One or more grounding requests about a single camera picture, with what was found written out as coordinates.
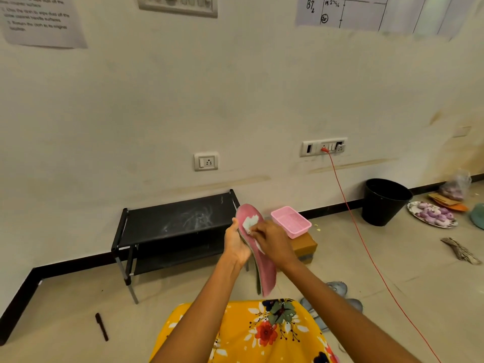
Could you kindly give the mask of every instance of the pink insole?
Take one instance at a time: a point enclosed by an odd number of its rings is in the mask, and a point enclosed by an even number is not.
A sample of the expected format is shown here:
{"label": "pink insole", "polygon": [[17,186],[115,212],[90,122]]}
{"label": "pink insole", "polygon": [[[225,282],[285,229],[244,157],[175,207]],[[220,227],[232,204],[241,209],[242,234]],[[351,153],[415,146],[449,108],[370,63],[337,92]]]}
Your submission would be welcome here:
{"label": "pink insole", "polygon": [[257,211],[255,207],[249,204],[243,204],[243,205],[240,205],[239,208],[237,209],[235,217],[239,221],[240,235],[248,243],[248,245],[252,249],[252,253],[254,254],[254,258],[256,260],[257,267],[259,269],[260,284],[262,287],[262,296],[266,297],[267,295],[269,295],[270,292],[272,292],[272,290],[275,287],[275,279],[276,279],[277,271],[276,271],[274,262],[272,262],[269,259],[269,257],[267,257],[261,251],[259,251],[256,245],[256,240],[247,234],[247,232],[245,231],[242,225],[244,224],[244,221],[247,217],[252,218],[254,215],[257,215],[259,217],[260,222],[263,221],[264,219],[263,216],[261,215],[261,213]]}

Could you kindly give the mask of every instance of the pink basket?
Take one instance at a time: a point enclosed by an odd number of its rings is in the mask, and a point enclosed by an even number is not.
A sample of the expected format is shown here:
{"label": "pink basket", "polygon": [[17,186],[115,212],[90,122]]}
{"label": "pink basket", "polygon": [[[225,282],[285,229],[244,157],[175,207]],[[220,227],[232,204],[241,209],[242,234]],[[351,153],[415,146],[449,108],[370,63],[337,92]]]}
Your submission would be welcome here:
{"label": "pink basket", "polygon": [[311,222],[290,206],[285,206],[270,213],[274,223],[286,231],[289,238],[294,239],[311,228]]}

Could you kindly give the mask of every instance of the plastic bag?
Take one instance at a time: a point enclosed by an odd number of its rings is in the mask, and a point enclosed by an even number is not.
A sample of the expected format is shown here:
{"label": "plastic bag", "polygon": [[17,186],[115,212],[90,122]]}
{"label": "plastic bag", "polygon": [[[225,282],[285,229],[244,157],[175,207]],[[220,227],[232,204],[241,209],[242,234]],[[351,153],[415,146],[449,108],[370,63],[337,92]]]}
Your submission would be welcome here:
{"label": "plastic bag", "polygon": [[453,179],[445,182],[439,188],[439,194],[455,201],[464,201],[472,183],[469,171],[459,169],[454,173]]}

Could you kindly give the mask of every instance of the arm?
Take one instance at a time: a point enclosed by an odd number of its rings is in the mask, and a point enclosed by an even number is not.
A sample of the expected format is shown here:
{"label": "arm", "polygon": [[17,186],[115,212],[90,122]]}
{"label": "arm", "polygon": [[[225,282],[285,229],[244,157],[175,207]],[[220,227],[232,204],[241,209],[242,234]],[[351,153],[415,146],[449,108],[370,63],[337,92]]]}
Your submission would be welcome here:
{"label": "arm", "polygon": [[251,228],[251,236],[311,303],[355,363],[420,363],[306,268],[280,226],[258,223]]}
{"label": "arm", "polygon": [[151,363],[206,363],[209,360],[235,280],[251,255],[240,239],[237,219],[232,221],[225,232],[224,253],[214,273]]}

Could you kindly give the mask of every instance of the paper sheet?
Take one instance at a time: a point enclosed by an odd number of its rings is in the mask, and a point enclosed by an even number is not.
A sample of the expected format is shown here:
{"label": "paper sheet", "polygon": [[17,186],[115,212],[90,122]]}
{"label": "paper sheet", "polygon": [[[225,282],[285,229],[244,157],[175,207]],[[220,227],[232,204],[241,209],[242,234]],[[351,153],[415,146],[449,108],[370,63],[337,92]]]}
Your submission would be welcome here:
{"label": "paper sheet", "polygon": [[9,43],[87,48],[72,0],[0,0],[0,12]]}
{"label": "paper sheet", "polygon": [[298,0],[296,25],[455,36],[474,0]]}

